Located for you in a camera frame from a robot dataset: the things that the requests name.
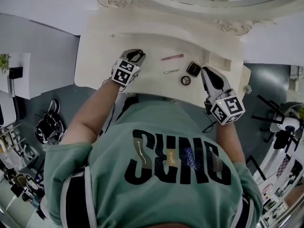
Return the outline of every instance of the black and white marker cube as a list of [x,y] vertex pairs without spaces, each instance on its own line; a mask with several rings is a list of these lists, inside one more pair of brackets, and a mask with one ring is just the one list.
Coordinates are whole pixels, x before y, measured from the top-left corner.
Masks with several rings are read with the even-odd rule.
[[140,67],[119,58],[113,66],[112,80],[127,86],[138,76],[140,70]]
[[216,100],[211,108],[211,113],[221,125],[236,121],[244,112],[244,105],[236,95]]

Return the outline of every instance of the shirt sleeve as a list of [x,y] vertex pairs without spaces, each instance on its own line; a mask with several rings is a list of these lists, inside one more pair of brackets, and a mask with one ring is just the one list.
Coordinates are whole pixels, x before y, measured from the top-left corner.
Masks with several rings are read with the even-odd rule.
[[254,181],[249,169],[244,163],[235,162],[233,163],[233,165],[237,170],[237,174],[241,180],[243,192],[253,200],[255,210],[252,217],[251,228],[256,228],[263,210],[263,200],[261,192],[256,182]]
[[49,215],[61,225],[60,195],[63,182],[72,173],[87,165],[87,157],[92,149],[88,143],[49,146],[44,165],[44,187]]

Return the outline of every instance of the green t-shirt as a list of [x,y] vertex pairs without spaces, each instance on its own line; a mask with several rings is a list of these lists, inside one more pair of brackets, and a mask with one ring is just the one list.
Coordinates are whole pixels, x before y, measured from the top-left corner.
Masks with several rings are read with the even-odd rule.
[[228,228],[243,192],[254,201],[253,221],[262,212],[259,189],[246,166],[232,163],[171,102],[132,105],[92,146],[48,148],[45,191],[57,224],[63,181],[84,165],[91,169],[98,227]]

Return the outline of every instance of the black compact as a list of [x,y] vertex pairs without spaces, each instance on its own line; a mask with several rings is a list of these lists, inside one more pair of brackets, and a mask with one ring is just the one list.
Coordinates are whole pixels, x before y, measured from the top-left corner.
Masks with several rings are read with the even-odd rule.
[[196,62],[191,62],[186,71],[193,77],[197,77],[200,74],[201,66]]

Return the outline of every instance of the person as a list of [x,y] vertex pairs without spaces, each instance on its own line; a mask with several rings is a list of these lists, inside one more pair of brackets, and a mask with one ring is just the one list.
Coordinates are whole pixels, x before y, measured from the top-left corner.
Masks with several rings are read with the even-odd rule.
[[130,97],[99,137],[119,88],[107,80],[78,111],[60,145],[48,147],[45,191],[53,221],[62,224],[63,182],[89,166],[98,227],[228,228],[242,195],[254,203],[250,227],[256,227],[261,194],[234,124],[217,124],[215,143],[177,104]]

